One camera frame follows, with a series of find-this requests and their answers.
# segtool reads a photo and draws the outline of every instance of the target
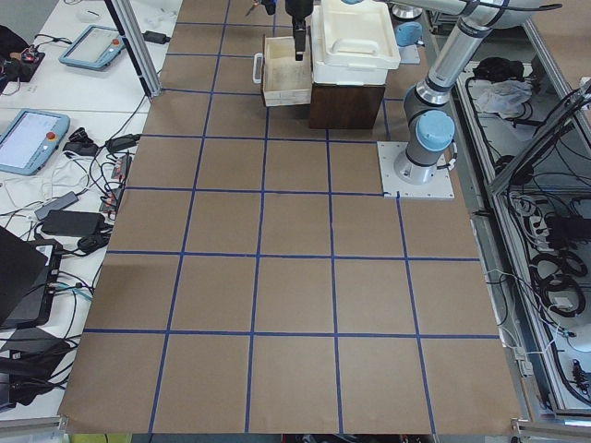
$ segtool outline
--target table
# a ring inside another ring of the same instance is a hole
[[[164,32],[167,35],[172,33],[173,21],[163,21],[158,28],[150,26],[145,18],[154,18],[161,15],[165,10],[178,11],[181,0],[170,0],[154,2],[151,0],[134,0],[132,5],[138,16],[139,25],[142,30],[150,29]],[[69,6],[59,2],[52,15],[48,18],[41,33],[64,36],[74,40],[87,26],[77,18],[80,10],[91,9],[101,15],[96,24],[111,25],[113,22],[106,11],[103,2],[83,1],[80,4]],[[155,45],[148,43],[157,69],[163,65],[166,45]],[[70,117],[70,128],[65,139],[78,127],[84,126],[89,136],[102,145],[103,142],[119,129],[129,118],[122,134],[141,133],[150,103],[145,100],[138,108],[143,96],[143,90],[131,65],[128,54],[123,52],[117,59],[102,72],[93,72],[84,69],[76,69],[62,65],[57,58],[65,50],[64,45],[50,43],[42,46],[46,57],[31,83],[21,85],[19,92],[13,96],[0,97],[0,131],[4,130],[23,107],[42,109],[45,111],[66,114]],[[14,83],[7,87],[11,91]],[[132,112],[138,108],[138,112],[132,116]],[[99,162],[104,161],[104,153],[98,157]],[[73,186],[77,178],[84,176],[76,164],[69,161],[61,149],[54,153],[43,169],[32,177],[0,173],[0,212],[7,212],[16,209],[6,195],[9,189],[10,196],[25,204],[41,197],[47,199],[58,197],[71,189],[80,190],[81,186]],[[42,186],[47,186],[57,179],[63,186],[54,186],[43,193]],[[78,203],[68,210],[97,211],[100,206],[100,194],[96,191],[89,191],[80,197]],[[3,225],[7,218],[0,219]],[[10,231],[15,234],[22,234],[29,230],[30,222],[14,218],[9,225]],[[56,237],[67,249],[75,249],[76,239],[68,237]],[[86,282],[91,282],[103,262],[105,250],[99,250],[88,257],[64,257],[61,270],[73,273]],[[60,281],[74,282],[67,276],[60,276]],[[78,297],[77,310],[70,335],[79,334],[86,321],[90,303],[82,297]],[[42,329],[61,337],[66,332],[67,325],[72,318],[74,300],[70,293],[59,295],[54,299],[51,316]],[[10,332],[3,333],[0,337],[7,337]],[[70,353],[57,367],[59,371],[74,358]],[[51,417],[57,415],[64,392],[54,389],[51,392],[38,396],[30,406],[18,405],[11,411],[0,414],[0,420],[13,419],[34,419],[39,417]]]
[[[250,26],[262,8],[231,3],[180,12],[166,64],[212,69],[164,72],[183,87],[152,104],[69,429],[509,433],[519,405],[457,177],[454,201],[381,194],[375,142],[408,140],[402,98],[426,66],[393,73],[373,129],[309,129],[306,107],[265,109],[246,81],[262,35],[291,31],[282,8]]]

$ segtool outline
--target metal base plate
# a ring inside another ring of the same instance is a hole
[[[419,65],[421,63],[421,56],[415,44],[398,46],[398,52],[400,53],[401,65]]]
[[[381,188],[386,198],[432,198],[437,200],[453,199],[452,181],[447,169],[439,169],[433,180],[426,185],[417,186],[406,183],[394,172],[394,160],[400,152],[406,149],[405,142],[378,142],[378,154],[380,155]],[[437,162],[445,164],[443,156]]]

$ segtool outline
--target white table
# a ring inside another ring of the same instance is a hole
[[[18,113],[17,109],[0,109],[0,131],[6,129],[10,121]],[[93,138],[98,144],[102,144],[107,138],[109,138],[122,124],[127,120],[131,114],[126,113],[95,113],[95,112],[68,112],[70,116],[70,130],[66,136],[69,136],[74,130],[80,126],[84,126],[91,138]],[[146,120],[146,114],[136,114],[126,126],[126,133],[138,133],[141,132]],[[100,161],[104,161],[104,153],[99,156]],[[55,168],[59,165],[66,163],[65,156],[61,153],[61,149],[54,153],[47,165],[35,176],[24,177],[21,175],[14,175],[8,173],[0,173],[0,183],[5,186],[11,181],[15,180],[28,180],[29,182],[39,181],[40,179],[51,180],[52,174]],[[71,168],[66,168],[63,174],[55,174],[54,178],[60,178],[64,174],[71,174],[71,178],[75,181],[76,178],[82,177],[84,173],[76,165],[71,164]],[[54,189],[57,196],[63,195],[67,192],[65,187],[57,187]],[[80,201],[69,207],[68,210],[81,210],[81,211],[92,211],[95,212],[100,206],[100,194],[96,191],[89,191],[80,196]],[[5,205],[0,206],[1,212],[7,212],[12,210]],[[24,215],[32,215],[32,211],[23,212]],[[8,218],[0,218],[0,224],[5,225]],[[25,233],[30,228],[30,222],[22,219],[15,218],[9,225],[9,230],[15,234]],[[66,249],[75,249],[75,243],[78,240],[73,237],[55,237]],[[99,266],[103,262],[106,248],[103,248],[88,257],[63,257],[60,270],[75,274],[79,276],[83,281],[91,284],[92,278],[94,277]],[[75,283],[76,281],[68,278],[67,276],[59,276],[59,281],[67,283]],[[90,308],[90,302],[81,296],[78,296],[76,316],[74,324],[69,335],[77,335],[82,332],[86,316]],[[41,329],[49,332],[55,337],[64,337],[69,322],[72,318],[74,309],[74,299],[70,292],[58,295],[54,299],[54,304],[51,311],[49,321],[41,327]],[[11,335],[11,331],[0,334],[0,338],[7,338]],[[65,367],[72,362],[75,352],[68,354],[56,371]],[[14,420],[22,418],[40,418],[40,417],[51,417],[57,415],[57,409],[61,403],[64,392],[61,389],[53,389],[52,391],[37,396],[33,403],[29,406],[18,405],[11,411],[0,413],[0,420]]]
[[[134,0],[132,5],[142,31],[156,30],[170,36],[175,27],[174,22],[161,21],[155,29],[146,19],[161,16],[162,9],[178,11],[181,2],[182,0]],[[100,18],[91,24],[115,26],[104,2],[85,0],[70,6],[60,1],[41,33],[74,41],[90,24],[78,18],[79,12],[87,10],[100,15]],[[47,39],[39,37],[35,42],[45,40]],[[168,44],[146,44],[156,70],[160,70]],[[58,58],[66,48],[67,45],[63,43],[44,44],[40,51],[45,52],[46,56],[31,82],[21,84],[20,91],[12,96],[0,96],[0,107],[128,113],[136,109],[144,92],[127,50],[117,56],[103,71],[91,71],[61,64]],[[6,92],[10,92],[14,87],[14,83],[9,84]],[[144,103],[140,110],[147,112],[148,109],[149,105]]]
[[[138,18],[141,30],[155,30],[171,35],[174,29],[173,21],[160,21],[159,26],[154,27],[147,22],[147,18],[153,19],[164,12],[178,11],[182,0],[132,0],[132,6]],[[84,23],[78,18],[79,11],[91,10],[100,14],[100,19],[92,24],[114,26],[114,23],[106,9],[104,2],[82,1],[73,6],[59,2],[54,12],[49,17],[41,33],[55,37],[67,37],[76,39],[84,31],[89,23]],[[147,43],[152,61],[157,70],[162,68],[168,45]],[[23,83],[20,91],[13,96],[0,96],[0,132],[4,131],[22,108],[42,109],[46,111],[66,114],[70,117],[70,129],[66,138],[77,128],[84,126],[89,136],[102,145],[119,127],[128,119],[137,108],[143,90],[136,76],[136,72],[129,59],[127,51],[122,52],[112,64],[104,71],[95,72],[88,69],[78,69],[62,65],[58,57],[66,49],[66,45],[49,43],[42,46],[46,53],[39,70],[32,82]],[[9,84],[6,92],[10,92],[15,84]],[[121,134],[140,133],[144,127],[150,103],[146,100],[139,111],[131,118],[129,124]],[[9,189],[11,197],[18,203],[24,204],[42,198],[59,197],[69,190],[80,190],[81,186],[72,189],[84,172],[76,164],[70,162],[59,151],[55,152],[47,164],[32,177],[22,175],[0,173],[0,213],[8,212],[17,207],[6,199],[6,189]],[[104,153],[99,156],[99,161],[104,161]],[[98,169],[95,163],[95,174]],[[48,184],[60,182],[65,186],[54,186],[48,190]],[[79,202],[68,210],[98,211],[101,201],[100,193],[91,190],[80,196]],[[33,215],[32,210],[21,212],[24,215]],[[8,217],[0,218],[0,225],[4,226]],[[25,233],[30,228],[30,221],[15,217],[9,225],[9,230],[17,235]],[[56,237],[66,249],[75,249],[77,238]],[[83,281],[91,284],[91,281],[103,262],[106,248],[103,248],[88,257],[63,257],[60,269],[79,276]],[[75,280],[66,276],[60,276],[59,281],[74,283]],[[77,296],[77,309],[74,323],[69,335],[77,335],[82,332],[86,316],[90,308],[90,302],[81,296]],[[42,329],[63,337],[70,323],[74,310],[74,298],[71,293],[63,293],[54,299],[49,321]],[[9,337],[11,332],[0,334],[0,338]],[[61,370],[74,359],[75,352],[68,354],[56,371]],[[57,415],[57,410],[63,398],[61,389],[37,396],[29,406],[18,405],[11,411],[0,413],[0,421],[42,418]]]

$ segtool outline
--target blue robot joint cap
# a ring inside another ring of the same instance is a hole
[[[453,120],[443,111],[428,111],[416,124],[416,139],[431,152],[441,152],[450,146],[454,132]]]

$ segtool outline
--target metal bracket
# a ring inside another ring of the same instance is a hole
[[[512,429],[519,437],[556,438],[558,440],[586,443],[591,440],[591,427],[588,426],[512,420]]]
[[[398,52],[400,53],[401,65],[420,65],[421,56],[415,44],[398,46]]]
[[[378,142],[380,156],[381,187],[386,198],[425,198],[451,200],[454,198],[452,181],[447,169],[438,169],[433,179],[426,185],[417,186],[406,183],[394,172],[394,160],[406,149],[406,142]],[[438,165],[446,163],[443,156]]]

